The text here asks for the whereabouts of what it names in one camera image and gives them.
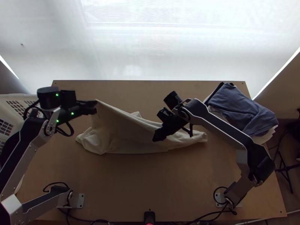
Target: white backdrop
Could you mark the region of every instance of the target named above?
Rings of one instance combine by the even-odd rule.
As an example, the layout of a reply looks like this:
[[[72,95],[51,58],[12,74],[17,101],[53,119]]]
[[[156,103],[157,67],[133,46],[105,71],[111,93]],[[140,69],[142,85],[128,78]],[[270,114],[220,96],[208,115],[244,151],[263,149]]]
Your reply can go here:
[[[298,0],[5,0],[0,55],[52,80],[245,80],[254,97],[300,46]]]

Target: black tripod stand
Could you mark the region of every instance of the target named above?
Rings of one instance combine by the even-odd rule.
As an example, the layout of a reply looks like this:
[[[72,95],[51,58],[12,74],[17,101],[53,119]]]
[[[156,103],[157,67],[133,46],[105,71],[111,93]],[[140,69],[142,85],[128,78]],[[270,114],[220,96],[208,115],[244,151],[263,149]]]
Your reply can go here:
[[[283,177],[287,180],[288,185],[289,185],[289,189],[290,189],[291,193],[293,194],[294,191],[293,191],[293,188],[292,188],[291,179],[290,179],[290,176],[289,176],[288,172],[289,172],[289,170],[291,170],[291,169],[300,167],[300,163],[295,164],[295,165],[292,165],[292,166],[287,166],[287,165],[285,164],[285,162],[284,162],[284,159],[283,159],[283,157],[282,157],[280,151],[278,151],[277,153],[278,153],[278,155],[279,155],[279,157],[280,157],[280,166],[279,166],[279,169],[276,169],[275,171],[280,172],[280,173],[283,175]]]

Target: floor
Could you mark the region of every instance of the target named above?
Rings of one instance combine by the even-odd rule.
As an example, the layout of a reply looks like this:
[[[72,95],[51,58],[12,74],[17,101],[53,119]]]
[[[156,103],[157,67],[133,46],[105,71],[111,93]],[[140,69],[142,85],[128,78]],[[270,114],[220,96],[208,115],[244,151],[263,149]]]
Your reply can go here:
[[[268,148],[272,148],[273,146],[276,146],[278,144],[278,140],[281,136],[281,134],[285,131],[285,125],[290,122],[287,120],[280,120],[279,121],[279,127],[276,129],[276,133],[274,134],[273,138],[267,142]],[[285,160],[285,163],[287,165],[293,165],[299,163],[296,161],[296,155],[300,150],[300,142],[296,141],[290,134],[287,134],[280,144],[280,152],[282,154],[282,157]],[[276,148],[270,149],[270,155],[273,158],[275,154]],[[279,157],[276,159],[276,165],[277,167],[280,164]],[[286,211],[291,212],[295,210],[300,210],[300,168],[293,169],[289,172],[290,179],[292,182],[292,187],[294,190],[294,194],[290,193],[290,188],[288,185],[288,182],[285,180],[285,178],[279,173],[276,173],[277,179],[279,182],[279,186],[281,189],[282,197],[285,203]],[[286,224],[286,225],[296,225],[300,224],[300,212],[289,214],[288,217],[282,217],[282,218],[274,218],[274,219],[268,219],[263,220],[259,222],[251,223],[252,225],[278,225],[278,224]],[[32,223],[32,225],[65,225],[65,221],[61,222],[51,222],[51,221],[39,221],[36,220]],[[74,220],[70,220],[71,225],[85,225],[90,223],[83,223],[83,222],[77,222]]]

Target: metal bracket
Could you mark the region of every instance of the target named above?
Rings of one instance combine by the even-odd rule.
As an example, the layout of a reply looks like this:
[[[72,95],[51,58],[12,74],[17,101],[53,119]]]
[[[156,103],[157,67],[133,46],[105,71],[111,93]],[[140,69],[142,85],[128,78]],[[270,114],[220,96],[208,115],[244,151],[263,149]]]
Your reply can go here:
[[[57,206],[56,208],[60,209],[81,209],[83,207],[84,203],[84,194],[79,193],[79,194],[73,194],[70,197],[70,206]]]
[[[223,203],[223,202],[226,201],[225,198],[224,198],[224,194],[223,194],[223,193],[218,193],[218,192],[217,192],[216,195],[215,195],[215,198],[216,198],[216,200],[217,200],[218,202],[220,202],[220,203]],[[216,206],[217,206],[218,208],[223,208],[223,207],[224,207],[224,205],[221,205],[221,204],[219,204],[219,203],[217,203],[217,202],[216,202]],[[236,207],[237,207],[237,208],[243,207],[243,203],[240,202]]]

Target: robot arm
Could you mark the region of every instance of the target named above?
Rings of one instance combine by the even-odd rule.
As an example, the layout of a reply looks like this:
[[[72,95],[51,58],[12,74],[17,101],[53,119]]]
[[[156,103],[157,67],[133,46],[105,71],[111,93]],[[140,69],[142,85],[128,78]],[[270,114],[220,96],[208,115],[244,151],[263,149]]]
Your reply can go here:
[[[173,91],[164,102],[171,111],[164,108],[157,114],[163,121],[163,127],[155,131],[153,141],[162,141],[190,123],[204,126],[236,148],[241,178],[224,192],[224,197],[232,208],[238,205],[252,187],[261,185],[274,171],[275,164],[264,146],[254,143],[250,136],[210,113],[200,100],[182,101]]]
[[[74,91],[46,87],[38,89],[37,96],[47,118],[26,118],[21,130],[7,140],[0,155],[0,221],[5,225],[27,224],[54,207],[80,208],[72,198],[73,190],[67,186],[53,186],[49,193],[24,204],[14,195],[38,148],[51,139],[57,126],[83,114],[96,113],[96,101],[77,101]]]

